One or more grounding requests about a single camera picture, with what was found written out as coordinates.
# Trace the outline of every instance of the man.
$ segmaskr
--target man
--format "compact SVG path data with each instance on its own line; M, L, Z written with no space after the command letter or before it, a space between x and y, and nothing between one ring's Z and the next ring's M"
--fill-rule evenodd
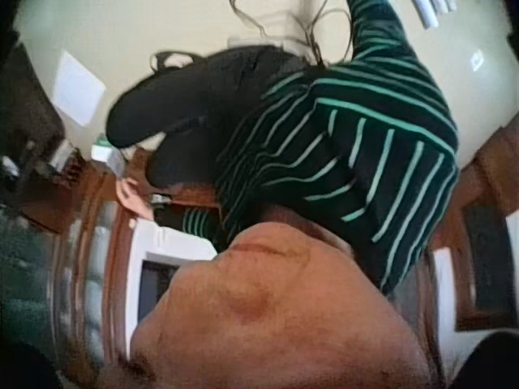
M220 251L182 268L134 334L132 361L158 386L431 385L384 294L447 207L457 129L388 2L348 3L353 60L283 78L224 137L224 220L152 210L118 183L125 206Z

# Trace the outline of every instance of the sleeve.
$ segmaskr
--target sleeve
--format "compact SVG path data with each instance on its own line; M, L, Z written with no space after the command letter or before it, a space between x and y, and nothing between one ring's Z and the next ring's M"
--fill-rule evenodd
M348 0L353 21L354 59L415 57L388 0Z
M155 222L161 227L208 239L221 251L220 217L217 209L173 205L157 208L153 215Z

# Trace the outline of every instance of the white wall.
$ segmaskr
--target white wall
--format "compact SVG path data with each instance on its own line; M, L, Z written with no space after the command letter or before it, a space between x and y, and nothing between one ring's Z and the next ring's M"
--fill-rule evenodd
M241 0L252 15L291 8L306 15L320 0ZM505 37L509 26L500 0L457 0L458 11L424 30L410 0L392 3L418 56L444 90L460 128L460 161L466 164L494 130L519 110L519 66ZM331 0L342 6L344 0ZM44 89L51 93L58 59L67 50L106 84L94 119L81 129L66 119L69 137L88 153L104 130L117 96L150 73L148 57L159 49L210 53L230 36L256 36L231 12L227 0L26 0L16 22ZM324 54L341 56L345 20L330 16L318 28ZM470 57L481 49L485 64L474 73Z

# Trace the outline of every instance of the green striped sweater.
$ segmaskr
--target green striped sweater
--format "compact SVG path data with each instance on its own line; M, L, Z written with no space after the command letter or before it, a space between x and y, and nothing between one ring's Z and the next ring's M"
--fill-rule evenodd
M349 0L352 61L266 91L218 156L225 218L188 209L183 229L224 250L255 203L295 210L354 249L391 292L421 256L457 181L451 113L386 0Z

